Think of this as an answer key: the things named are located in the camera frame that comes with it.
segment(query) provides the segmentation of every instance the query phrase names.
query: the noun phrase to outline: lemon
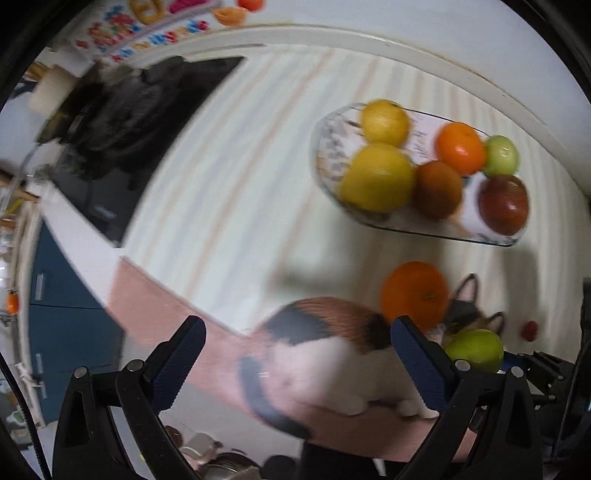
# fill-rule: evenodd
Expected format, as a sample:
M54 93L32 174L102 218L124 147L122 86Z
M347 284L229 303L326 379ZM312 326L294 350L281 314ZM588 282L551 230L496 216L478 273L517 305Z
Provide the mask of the lemon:
M415 184L408 157L384 143L369 144L351 160L340 185L340 199L362 210L387 213L406 204Z
M369 143L400 147L408 138L410 120L399 104L385 99L374 100L361 112L361 128Z
M475 369L496 373L503 363L503 343L499 336L485 329L463 330L445 349L452 360L467 360Z

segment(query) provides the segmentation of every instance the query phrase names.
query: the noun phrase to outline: green apple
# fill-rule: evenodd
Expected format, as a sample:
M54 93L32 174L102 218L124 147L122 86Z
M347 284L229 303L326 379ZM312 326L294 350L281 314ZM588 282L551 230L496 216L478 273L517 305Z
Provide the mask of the green apple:
M503 343L485 329L462 330L445 349L452 360L467 360L475 369L496 373L503 363Z
M493 135L485 143L486 165L482 170L487 177L513 175L519 168L519 150L511 140Z

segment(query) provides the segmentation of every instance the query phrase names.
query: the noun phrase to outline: tangerine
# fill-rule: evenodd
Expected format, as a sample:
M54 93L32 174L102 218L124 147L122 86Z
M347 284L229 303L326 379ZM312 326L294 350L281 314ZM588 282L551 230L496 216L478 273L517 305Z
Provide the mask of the tangerine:
M445 277L425 262L400 265L382 286L382 314L388 323L408 315L422 332L428 332L443 321L448 301Z
M475 174L486 163L484 143L476 130L461 122L451 122L439 131L435 153L462 177Z
M265 6L265 0L238 0L238 6L251 12L258 12Z

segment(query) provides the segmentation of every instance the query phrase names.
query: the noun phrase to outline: yellow fruit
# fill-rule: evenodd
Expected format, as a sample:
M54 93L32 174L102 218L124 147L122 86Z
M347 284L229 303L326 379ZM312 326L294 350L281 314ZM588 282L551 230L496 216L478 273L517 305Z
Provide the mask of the yellow fruit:
M361 128L369 143L401 147L408 138L410 120L399 104L385 99L374 100L361 112Z
M399 149L384 143L363 147L351 160L340 185L340 199L362 210L388 213L408 203L414 168Z

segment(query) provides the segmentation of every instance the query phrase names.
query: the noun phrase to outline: fruit bowl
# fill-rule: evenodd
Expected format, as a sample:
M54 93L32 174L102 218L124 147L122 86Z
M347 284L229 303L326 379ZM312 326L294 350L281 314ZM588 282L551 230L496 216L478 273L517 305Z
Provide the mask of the fruit bowl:
M367 145L359 123L363 107L364 103L353 103L325 116L314 130L311 145L313 170L318 185L354 220L383 230L503 247L515 244L522 237L525 227L513 235L502 235L492 230L482 219L479 195L487 177L481 171L463 179L462 203L445 220L429 220L411 206L400 207L392 213L372 213L341 202L339 186L350 161L360 148ZM414 165L422 165L436 158L434 139L451 120L430 113L405 110L411 120L411 129L401 149ZM489 138L482 131L476 132L483 141Z

